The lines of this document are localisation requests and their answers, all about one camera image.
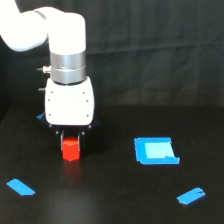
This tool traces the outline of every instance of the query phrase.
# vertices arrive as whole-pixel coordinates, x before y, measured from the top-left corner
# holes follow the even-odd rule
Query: white square
[[[145,143],[145,151],[148,159],[174,157],[173,149],[169,142]]]

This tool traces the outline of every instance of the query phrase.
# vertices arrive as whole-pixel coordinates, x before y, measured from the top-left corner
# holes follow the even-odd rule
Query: blue square outline
[[[135,138],[135,152],[136,159],[143,165],[154,165],[154,164],[179,164],[180,158],[178,157],[168,157],[158,158],[158,159],[150,159],[147,158],[145,143],[161,143],[161,142],[169,142],[172,143],[170,138]]]

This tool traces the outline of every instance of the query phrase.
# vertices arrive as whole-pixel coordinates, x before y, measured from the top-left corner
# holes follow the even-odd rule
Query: red cube
[[[68,161],[80,158],[79,140],[75,137],[67,137],[63,140],[63,159]]]

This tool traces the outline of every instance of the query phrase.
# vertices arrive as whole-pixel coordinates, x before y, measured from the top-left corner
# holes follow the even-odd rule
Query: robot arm
[[[88,125],[94,95],[86,77],[85,20],[76,13],[51,7],[20,13],[15,0],[0,0],[0,35],[14,51],[27,51],[49,40],[51,66],[45,88],[45,112],[50,124]]]
[[[45,21],[34,11],[20,13],[15,0],[0,0],[0,35],[14,51],[27,51],[47,38]]]
[[[20,13],[15,0],[0,0],[0,35],[14,51],[27,51],[49,39],[51,67],[58,83],[85,80],[85,20],[76,13],[43,7]]]

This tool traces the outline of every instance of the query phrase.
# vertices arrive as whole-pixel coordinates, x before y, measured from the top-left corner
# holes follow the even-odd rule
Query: blue tape
[[[157,164],[179,164],[180,158],[164,156],[164,158],[148,158],[146,153],[145,143],[171,143],[170,138],[136,138],[135,153],[136,160],[143,165],[157,165]]]
[[[43,115],[44,115],[44,114],[40,114],[40,115],[38,115],[38,116],[37,116],[37,119],[40,120],[40,119],[43,117]]]
[[[144,142],[144,143],[150,143],[150,142],[169,142],[172,143],[171,138],[164,137],[164,138],[137,138],[138,141]]]
[[[203,197],[205,195],[201,188],[195,188],[187,193],[179,196],[177,199],[180,203],[188,205],[189,203]]]
[[[143,165],[179,164],[180,158],[166,156],[165,158],[161,158],[161,159],[146,159],[146,160],[142,159],[140,160],[140,163]]]
[[[10,182],[7,183],[7,185],[22,196],[35,194],[35,191],[30,189],[24,183],[22,183],[17,179],[11,180]]]

